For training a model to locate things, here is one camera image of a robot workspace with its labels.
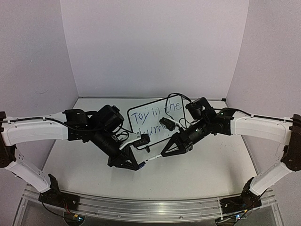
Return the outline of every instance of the black whiteboard frame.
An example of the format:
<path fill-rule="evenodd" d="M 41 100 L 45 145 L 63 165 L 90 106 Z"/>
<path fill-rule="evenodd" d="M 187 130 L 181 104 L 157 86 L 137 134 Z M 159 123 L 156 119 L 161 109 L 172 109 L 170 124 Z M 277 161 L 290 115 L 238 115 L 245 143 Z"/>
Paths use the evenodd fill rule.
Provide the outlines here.
<path fill-rule="evenodd" d="M 152 101 L 152 102 L 149 102 L 149 103 L 145 103 L 145 104 L 143 104 L 143 105 L 139 105 L 139 106 L 132 107 L 132 108 L 128 109 L 128 111 L 127 111 L 127 119 L 128 119 L 128 121 L 129 121 L 129 124 L 130 124 L 130 127 L 131 127 L 131 131 L 134 132 L 134 131 L 133 131 L 133 127 L 132 127 L 132 123 L 131 123 L 131 120 L 130 120 L 130 116 L 129 116 L 129 114 L 128 114 L 129 111 L 131 111 L 131 110 L 133 110 L 133 109 L 136 109 L 136 108 L 138 108 L 138 107 L 143 107 L 143 106 L 146 106 L 146 105 L 149 105 L 149 104 L 153 104 L 153 103 L 155 103 L 155 102 L 166 101 L 167 98 L 170 99 L 170 98 L 176 97 L 176 96 L 180 96 L 180 95 L 174 95 L 174 96 L 171 96 L 171 97 L 166 97 L 166 98 L 163 98 L 163 99 L 155 100 L 155 101 Z M 185 119 L 185 127 L 187 128 L 186 115 L 185 115 L 185 106 L 184 106 L 183 97 L 181 97 L 181 100 L 182 100 L 183 114 L 184 114 L 184 119 Z M 158 141 L 158 142 L 156 142 L 156 143 L 154 143 L 154 144 L 148 145 L 148 147 L 153 146 L 153 145 L 156 145 L 156 144 L 161 143 L 162 141 L 165 141 L 165 140 L 168 140 L 168 139 L 170 139 L 170 137 L 168 137 L 168 138 L 166 138 L 166 139 L 164 139 L 164 140 L 160 140 L 160 141 Z"/>

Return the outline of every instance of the whiteboard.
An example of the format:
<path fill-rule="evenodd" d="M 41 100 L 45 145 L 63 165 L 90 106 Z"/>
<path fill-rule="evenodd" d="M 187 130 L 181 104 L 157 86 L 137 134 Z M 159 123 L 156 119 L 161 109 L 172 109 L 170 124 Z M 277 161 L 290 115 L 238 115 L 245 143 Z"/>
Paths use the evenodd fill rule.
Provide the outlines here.
<path fill-rule="evenodd" d="M 163 117 L 173 117 L 174 120 L 180 121 L 185 119 L 185 109 L 183 99 L 181 96 L 174 96 L 153 101 L 144 105 L 130 108 L 127 111 L 128 120 L 130 122 L 131 130 L 135 133 L 141 132 L 150 136 L 150 142 L 147 145 L 139 147 L 138 150 L 157 144 L 163 140 L 170 138 L 177 129 L 169 131 L 166 127 L 162 126 L 159 122 Z"/>

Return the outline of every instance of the white wall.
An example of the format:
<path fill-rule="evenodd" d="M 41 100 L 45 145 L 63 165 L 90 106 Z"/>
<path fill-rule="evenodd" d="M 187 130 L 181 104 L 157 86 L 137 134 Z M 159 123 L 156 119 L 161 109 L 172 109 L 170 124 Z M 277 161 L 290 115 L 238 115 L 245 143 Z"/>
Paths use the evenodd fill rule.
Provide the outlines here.
<path fill-rule="evenodd" d="M 301 114 L 301 2 L 251 0 L 228 96 L 231 107 L 257 114 Z M 275 142 L 247 137 L 260 171 L 282 156 Z M 300 225 L 301 172 L 275 186 L 286 226 Z"/>
<path fill-rule="evenodd" d="M 61 0 L 80 96 L 226 97 L 248 0 Z"/>
<path fill-rule="evenodd" d="M 0 0 L 0 110 L 9 116 L 56 113 L 77 99 L 60 1 Z M 19 144 L 41 167 L 53 141 Z M 25 182 L 0 169 L 0 225 L 12 224 Z"/>

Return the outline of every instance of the robotic arm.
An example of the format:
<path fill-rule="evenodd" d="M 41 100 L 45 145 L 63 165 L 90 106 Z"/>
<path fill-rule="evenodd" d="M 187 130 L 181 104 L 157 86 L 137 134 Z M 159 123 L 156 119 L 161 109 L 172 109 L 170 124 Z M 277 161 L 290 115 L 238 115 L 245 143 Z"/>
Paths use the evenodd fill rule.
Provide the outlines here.
<path fill-rule="evenodd" d="M 224 213 L 249 210 L 261 206 L 261 195 L 285 175 L 301 170 L 301 116 L 293 118 L 273 118 L 251 115 L 238 109 L 223 108 L 218 113 L 203 97 L 186 105 L 191 116 L 197 122 L 184 130 L 173 134 L 161 155 L 163 157 L 184 154 L 193 149 L 193 145 L 209 134 L 247 135 L 270 139 L 284 144 L 284 155 L 280 162 L 267 171 L 251 178 L 244 186 L 240 196 L 220 201 Z M 167 128 L 172 123 L 162 119 Z"/>
<path fill-rule="evenodd" d="M 133 133 L 121 142 L 114 130 L 121 128 L 123 121 L 119 109 L 109 105 L 98 112 L 72 109 L 32 118 L 6 117 L 5 112 L 0 112 L 0 168 L 13 172 L 34 186 L 40 192 L 40 201 L 62 208 L 68 205 L 69 209 L 76 210 L 79 197 L 61 192 L 57 179 L 27 161 L 16 144 L 46 139 L 91 141 L 108 155 L 110 167 L 138 170 L 145 162 L 137 163 L 130 145 L 145 145 L 150 138 L 145 134 Z"/>

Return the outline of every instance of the white table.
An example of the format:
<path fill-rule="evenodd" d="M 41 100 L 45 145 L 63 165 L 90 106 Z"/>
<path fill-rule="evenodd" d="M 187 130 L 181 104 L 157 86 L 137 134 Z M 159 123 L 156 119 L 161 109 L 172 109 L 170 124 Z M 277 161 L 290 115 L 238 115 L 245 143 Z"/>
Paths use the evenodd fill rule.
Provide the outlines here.
<path fill-rule="evenodd" d="M 154 99 L 80 98 L 74 108 L 99 110 L 116 105 L 130 129 L 127 110 Z M 226 107 L 222 101 L 210 101 L 215 108 Z M 151 152 L 133 153 L 142 162 L 160 153 L 167 141 L 152 146 Z M 108 156 L 93 143 L 56 141 L 44 167 L 54 175 L 62 190 L 102 197 L 172 200 L 217 197 L 238 194 L 248 179 L 256 175 L 241 136 L 209 135 L 189 153 L 159 158 L 139 171 L 110 168 Z"/>

